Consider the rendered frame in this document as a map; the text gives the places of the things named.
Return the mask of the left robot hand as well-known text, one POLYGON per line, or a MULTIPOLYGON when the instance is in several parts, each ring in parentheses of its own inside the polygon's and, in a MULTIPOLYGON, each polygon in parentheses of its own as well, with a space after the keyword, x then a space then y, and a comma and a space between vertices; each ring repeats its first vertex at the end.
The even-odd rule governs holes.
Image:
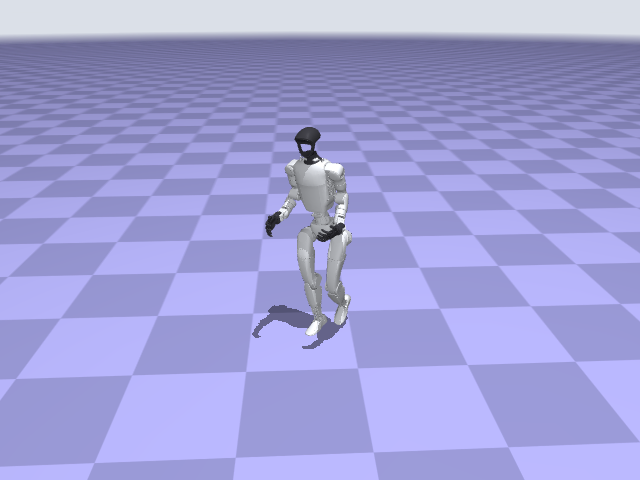
POLYGON ((324 233, 326 234, 322 234, 320 232, 318 232, 320 235, 317 235, 318 237, 316 237, 317 240, 321 241, 321 242, 325 242, 327 240, 330 240, 332 238, 334 238, 336 235, 340 235, 342 233, 342 229, 345 227, 345 225, 343 223, 339 223, 335 226, 330 225, 330 228, 332 228, 331 231, 325 231, 324 229, 321 229, 324 233))

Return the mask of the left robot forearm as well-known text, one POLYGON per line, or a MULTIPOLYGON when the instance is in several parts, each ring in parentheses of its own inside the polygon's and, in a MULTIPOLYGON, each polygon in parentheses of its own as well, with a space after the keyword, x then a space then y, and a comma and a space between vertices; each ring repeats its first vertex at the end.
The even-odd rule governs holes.
MULTIPOLYGON (((348 194, 345 194, 345 198, 344 198, 344 204, 338 204, 336 205, 336 212, 335 212, 335 216, 334 216, 334 221, 333 224, 334 226, 339 224, 339 223, 343 223, 345 222, 345 215, 348 209, 348 194)), ((345 224, 344 224, 345 225, 345 224)), ((342 229, 342 233, 344 232, 344 230, 346 229, 346 226, 342 229)), ((341 234, 342 234, 341 233, 341 234)))

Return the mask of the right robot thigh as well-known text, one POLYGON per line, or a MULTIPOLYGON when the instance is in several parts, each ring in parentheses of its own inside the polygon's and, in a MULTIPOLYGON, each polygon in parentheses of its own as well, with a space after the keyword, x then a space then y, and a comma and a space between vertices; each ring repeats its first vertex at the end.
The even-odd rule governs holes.
POLYGON ((297 236, 297 259, 302 278, 311 288, 320 286, 322 277, 314 271, 315 266, 315 250, 313 242, 311 226, 303 228, 297 236))

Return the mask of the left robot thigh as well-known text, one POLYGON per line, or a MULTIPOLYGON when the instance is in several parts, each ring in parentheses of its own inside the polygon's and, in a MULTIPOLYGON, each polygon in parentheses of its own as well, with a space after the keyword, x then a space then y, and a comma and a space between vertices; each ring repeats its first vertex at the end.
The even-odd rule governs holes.
POLYGON ((327 280, 325 283, 325 289, 331 294, 335 294, 334 291, 339 285, 339 279, 341 270, 346 258, 346 246, 352 241, 352 234, 348 230, 340 235, 336 235, 331 239, 328 260, 327 260, 327 280))

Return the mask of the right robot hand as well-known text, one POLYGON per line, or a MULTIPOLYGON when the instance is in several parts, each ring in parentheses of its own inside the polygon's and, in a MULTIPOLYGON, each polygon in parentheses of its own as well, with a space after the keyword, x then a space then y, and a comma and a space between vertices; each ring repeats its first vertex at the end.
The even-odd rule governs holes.
POLYGON ((270 236, 270 237, 273 237, 273 235, 271 235, 272 234, 271 230, 274 229, 276 224, 280 223, 280 217, 279 217, 280 214, 281 214, 281 212, 277 211, 272 216, 268 216, 269 219, 267 220, 265 225, 266 225, 267 235, 270 236))

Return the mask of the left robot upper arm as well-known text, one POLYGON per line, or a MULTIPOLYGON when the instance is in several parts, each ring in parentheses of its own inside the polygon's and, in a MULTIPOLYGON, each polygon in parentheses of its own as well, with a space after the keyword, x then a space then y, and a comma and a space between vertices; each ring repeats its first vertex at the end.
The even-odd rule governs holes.
POLYGON ((335 203, 344 204, 345 194, 347 193, 344 167, 338 163, 327 163, 325 172, 327 176, 333 180, 334 187, 337 191, 337 193, 334 194, 335 203))

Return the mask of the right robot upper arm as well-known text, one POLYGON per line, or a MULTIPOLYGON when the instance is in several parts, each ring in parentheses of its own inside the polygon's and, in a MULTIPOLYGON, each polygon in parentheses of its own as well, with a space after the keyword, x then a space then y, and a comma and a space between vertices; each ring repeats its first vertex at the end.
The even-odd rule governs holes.
POLYGON ((292 161, 290 161, 285 167, 285 172, 288 175, 289 183, 292 186, 292 189, 289 192, 289 198, 293 198, 294 200, 300 201, 301 198, 300 198, 300 194, 298 191, 295 174, 294 174, 294 165, 297 161, 298 160, 296 159, 293 159, 292 161))

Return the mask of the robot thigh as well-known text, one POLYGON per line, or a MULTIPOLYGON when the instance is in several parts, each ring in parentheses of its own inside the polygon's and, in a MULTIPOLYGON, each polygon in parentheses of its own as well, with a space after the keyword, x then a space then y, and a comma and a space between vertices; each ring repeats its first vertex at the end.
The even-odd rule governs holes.
POLYGON ((340 235, 336 235, 331 239, 328 260, 327 260, 327 280, 325 283, 325 289, 331 294, 335 294, 334 291, 339 285, 339 279, 341 270, 346 258, 346 246, 352 241, 352 234, 348 230, 340 235))
POLYGON ((311 288, 320 286, 322 277, 314 271, 315 266, 315 250, 313 242, 311 226, 303 228, 297 236, 297 259, 302 278, 311 288))

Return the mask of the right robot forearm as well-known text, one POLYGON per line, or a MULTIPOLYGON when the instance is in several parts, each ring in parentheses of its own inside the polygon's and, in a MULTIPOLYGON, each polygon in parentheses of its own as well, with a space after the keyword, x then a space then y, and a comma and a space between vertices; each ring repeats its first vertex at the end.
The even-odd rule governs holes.
POLYGON ((289 198, 289 194, 288 194, 288 196, 287 196, 287 198, 285 200, 285 203, 283 204, 283 206, 279 210, 281 212, 281 214, 279 215, 280 222, 289 217, 289 214, 291 213, 292 209, 295 206, 296 206, 296 202, 294 201, 293 198, 289 198))

